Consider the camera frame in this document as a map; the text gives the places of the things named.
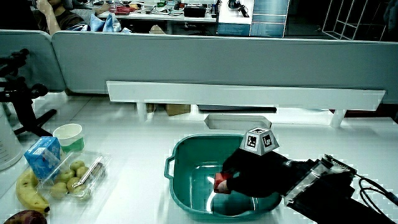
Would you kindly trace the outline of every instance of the black tripod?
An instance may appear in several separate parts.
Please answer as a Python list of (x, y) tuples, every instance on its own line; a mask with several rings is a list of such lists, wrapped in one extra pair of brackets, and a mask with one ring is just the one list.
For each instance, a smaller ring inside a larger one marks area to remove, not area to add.
[(0, 78), (6, 78), (6, 82), (0, 82), (0, 87), (4, 87), (4, 91), (0, 91), (0, 102), (11, 102), (14, 105), (18, 120), (22, 125), (14, 131), (15, 135), (30, 131), (40, 137), (52, 136), (41, 127), (57, 111), (51, 109), (36, 118), (32, 107), (32, 99), (45, 96), (49, 92), (48, 89), (42, 84), (35, 84), (32, 88), (28, 88), (25, 78), (17, 77), (18, 68), (26, 64), (28, 54), (27, 49), (22, 49), (12, 53), (10, 57), (0, 58)]

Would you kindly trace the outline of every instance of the blue juice carton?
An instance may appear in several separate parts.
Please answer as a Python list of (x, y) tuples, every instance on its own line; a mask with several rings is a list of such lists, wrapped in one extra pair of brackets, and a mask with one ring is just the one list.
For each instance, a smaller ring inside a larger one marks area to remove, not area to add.
[(24, 156), (39, 180), (45, 179), (59, 163), (61, 145), (56, 137), (43, 136)]

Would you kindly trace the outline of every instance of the gray partition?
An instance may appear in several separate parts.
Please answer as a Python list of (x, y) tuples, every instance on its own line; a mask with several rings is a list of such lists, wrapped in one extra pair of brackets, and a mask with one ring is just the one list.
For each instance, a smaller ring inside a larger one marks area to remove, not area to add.
[(79, 93), (128, 80), (386, 90), (383, 103), (398, 103), (398, 43), (70, 31), (52, 42)]
[(19, 76), (26, 78), (28, 87), (36, 83), (45, 85), (49, 91), (65, 90), (58, 60), (51, 43), (51, 36), (35, 30), (0, 30), (0, 57), (28, 49), (26, 65), (19, 69)]

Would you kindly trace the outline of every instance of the computer screen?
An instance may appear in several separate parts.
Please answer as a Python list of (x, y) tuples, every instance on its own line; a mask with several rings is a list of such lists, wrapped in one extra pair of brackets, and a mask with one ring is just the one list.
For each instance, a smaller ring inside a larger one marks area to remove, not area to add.
[(32, 0), (5, 0), (0, 7), (0, 29), (39, 30), (30, 6)]

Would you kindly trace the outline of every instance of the green cup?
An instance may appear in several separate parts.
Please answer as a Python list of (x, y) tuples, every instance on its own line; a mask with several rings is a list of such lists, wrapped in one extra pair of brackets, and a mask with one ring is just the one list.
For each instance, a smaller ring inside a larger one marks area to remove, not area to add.
[(83, 128), (80, 124), (65, 124), (53, 132), (58, 138), (62, 151), (67, 154), (70, 151), (82, 151), (85, 147)]

